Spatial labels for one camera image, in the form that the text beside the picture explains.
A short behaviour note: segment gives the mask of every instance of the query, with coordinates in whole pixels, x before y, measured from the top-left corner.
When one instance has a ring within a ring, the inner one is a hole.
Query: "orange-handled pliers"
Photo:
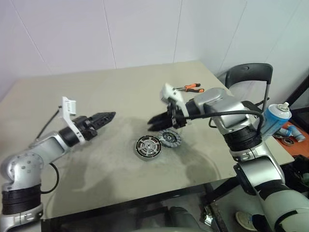
[[[202,93],[202,92],[204,92],[203,88],[195,89],[195,87],[200,87],[200,86],[201,86],[200,83],[194,83],[194,84],[190,84],[188,86],[184,86],[184,87],[176,88],[176,89],[179,90],[179,91]]]

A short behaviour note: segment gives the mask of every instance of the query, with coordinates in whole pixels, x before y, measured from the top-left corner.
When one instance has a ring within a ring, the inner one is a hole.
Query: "metal disc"
[[[148,161],[158,157],[161,147],[162,144],[158,138],[146,135],[137,140],[135,150],[139,158]]]
[[[166,147],[178,147],[182,143],[179,134],[171,129],[159,131],[158,137],[162,145]]]

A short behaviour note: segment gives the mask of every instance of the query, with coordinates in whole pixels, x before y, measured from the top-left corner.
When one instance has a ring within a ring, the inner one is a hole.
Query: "black chair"
[[[272,76],[272,66],[265,63],[252,63],[252,64],[240,64],[234,66],[227,71],[225,76],[225,86],[230,87],[238,82],[242,81],[266,81],[266,90],[264,100],[257,104],[253,104],[250,101],[243,101],[243,105],[250,110],[256,110],[263,112],[266,108],[266,102],[269,99],[268,91]],[[262,110],[258,108],[259,105],[263,104]]]

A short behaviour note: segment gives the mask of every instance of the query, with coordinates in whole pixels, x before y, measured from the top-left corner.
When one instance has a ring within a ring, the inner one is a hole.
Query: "white wall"
[[[309,0],[1,0],[0,99],[17,78],[199,59],[217,76],[270,63],[281,102],[308,74],[308,11]],[[232,91],[263,95],[256,82]]]

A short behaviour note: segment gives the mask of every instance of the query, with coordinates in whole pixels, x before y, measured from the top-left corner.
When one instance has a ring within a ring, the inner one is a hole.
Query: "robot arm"
[[[165,84],[161,98],[168,104],[168,110],[150,119],[148,123],[152,126],[149,130],[179,128],[186,125],[187,119],[211,116],[229,146],[233,159],[237,161],[234,170],[241,186],[246,193],[258,196],[272,230],[309,231],[309,200],[284,184],[280,166],[246,112],[233,113],[246,110],[242,103],[227,95],[222,88],[209,89],[186,104],[179,95],[176,89]]]
[[[8,180],[2,185],[0,232],[38,220],[43,215],[41,203],[41,172],[44,167],[65,155],[80,142],[79,134],[89,141],[97,130],[109,123],[115,112],[80,116],[59,132],[53,131],[36,140],[28,149],[9,156],[1,165],[1,174]]]

